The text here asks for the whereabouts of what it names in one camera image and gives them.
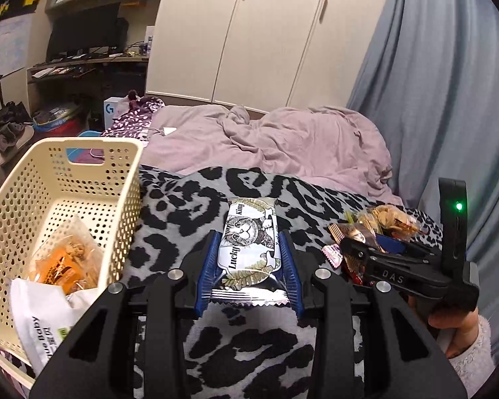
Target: metal screw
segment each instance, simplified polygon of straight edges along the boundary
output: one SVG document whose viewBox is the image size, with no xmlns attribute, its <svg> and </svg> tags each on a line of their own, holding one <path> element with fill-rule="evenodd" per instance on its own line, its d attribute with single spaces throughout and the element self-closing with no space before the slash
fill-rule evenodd
<svg viewBox="0 0 499 399">
<path fill-rule="evenodd" d="M 384 282 L 383 280 L 377 282 L 375 286 L 382 293 L 388 293 L 392 289 L 391 285 L 388 282 Z"/>
<path fill-rule="evenodd" d="M 172 280 L 178 280 L 183 277 L 183 270 L 173 269 L 168 272 L 168 277 Z"/>
<path fill-rule="evenodd" d="M 317 269 L 314 274 L 318 279 L 329 279 L 331 277 L 331 272 L 327 269 Z"/>
<path fill-rule="evenodd" d="M 124 285 L 121 284 L 120 282 L 115 282 L 107 287 L 107 291 L 109 291 L 111 294 L 118 294 L 123 289 Z"/>
</svg>

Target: white package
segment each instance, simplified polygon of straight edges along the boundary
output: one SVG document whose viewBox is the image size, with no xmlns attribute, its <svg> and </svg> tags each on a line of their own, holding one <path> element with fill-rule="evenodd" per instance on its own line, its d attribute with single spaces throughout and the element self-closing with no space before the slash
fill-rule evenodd
<svg viewBox="0 0 499 399">
<path fill-rule="evenodd" d="M 65 296 L 62 287 L 14 279 L 9 287 L 13 324 L 35 375 L 98 297 L 98 288 Z"/>
</svg>

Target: orange snack package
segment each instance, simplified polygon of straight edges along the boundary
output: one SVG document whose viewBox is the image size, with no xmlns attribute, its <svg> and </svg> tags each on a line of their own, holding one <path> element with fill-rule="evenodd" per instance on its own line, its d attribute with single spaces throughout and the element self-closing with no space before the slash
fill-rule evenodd
<svg viewBox="0 0 499 399">
<path fill-rule="evenodd" d="M 96 288 L 103 252 L 77 216 L 63 222 L 30 259 L 23 279 L 61 286 L 66 295 Z"/>
</svg>

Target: bed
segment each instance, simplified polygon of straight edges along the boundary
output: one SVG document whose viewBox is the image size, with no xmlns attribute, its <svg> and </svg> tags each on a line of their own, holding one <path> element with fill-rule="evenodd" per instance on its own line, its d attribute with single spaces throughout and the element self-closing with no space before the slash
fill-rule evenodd
<svg viewBox="0 0 499 399">
<path fill-rule="evenodd" d="M 128 286 L 176 268 L 222 231 L 230 197 L 277 199 L 280 230 L 298 249 L 332 269 L 321 248 L 346 210 L 402 205 L 386 182 L 390 155 L 375 126 L 344 108 L 283 108 L 251 120 L 241 106 L 165 106 L 153 114 L 139 178 L 142 210 L 124 267 Z M 164 127 L 176 131 L 163 136 Z M 440 247 L 442 232 L 419 210 L 406 212 L 428 230 L 419 240 Z M 355 385 L 363 391 L 362 319 L 354 317 Z M 298 323 L 290 308 L 210 304 L 181 325 L 188 385 L 194 398 L 305 397 L 316 325 Z M 144 322 L 139 323 L 134 397 L 142 398 Z"/>
<path fill-rule="evenodd" d="M 314 253 L 329 269 L 320 251 L 333 242 L 327 226 L 344 221 L 346 210 L 361 211 L 381 203 L 259 168 L 214 166 L 181 176 L 142 166 L 139 178 L 142 210 L 123 273 L 128 286 L 146 284 L 156 274 L 179 266 L 185 254 L 203 246 L 209 230 L 222 231 L 230 197 L 277 198 L 279 229 L 288 230 L 298 249 Z M 438 225 L 421 211 L 406 212 L 428 230 L 420 241 L 440 248 Z M 353 318 L 359 395 L 363 389 L 361 324 L 362 319 Z M 193 398 L 305 397 L 315 334 L 315 325 L 298 323 L 290 308 L 237 309 L 211 303 L 202 318 L 181 325 Z M 144 395 L 143 340 L 144 323 L 140 323 L 134 362 L 136 398 Z"/>
</svg>

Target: wardrobe door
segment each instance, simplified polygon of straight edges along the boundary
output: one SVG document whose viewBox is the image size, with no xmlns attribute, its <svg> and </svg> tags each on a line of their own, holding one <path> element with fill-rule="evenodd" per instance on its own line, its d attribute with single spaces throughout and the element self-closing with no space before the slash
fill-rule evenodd
<svg viewBox="0 0 499 399">
<path fill-rule="evenodd" d="M 320 0 L 238 0 L 213 101 L 286 105 Z"/>
<path fill-rule="evenodd" d="M 385 1 L 322 0 L 289 106 L 346 106 Z"/>
<path fill-rule="evenodd" d="M 211 101 L 236 0 L 161 0 L 146 91 Z"/>
</svg>

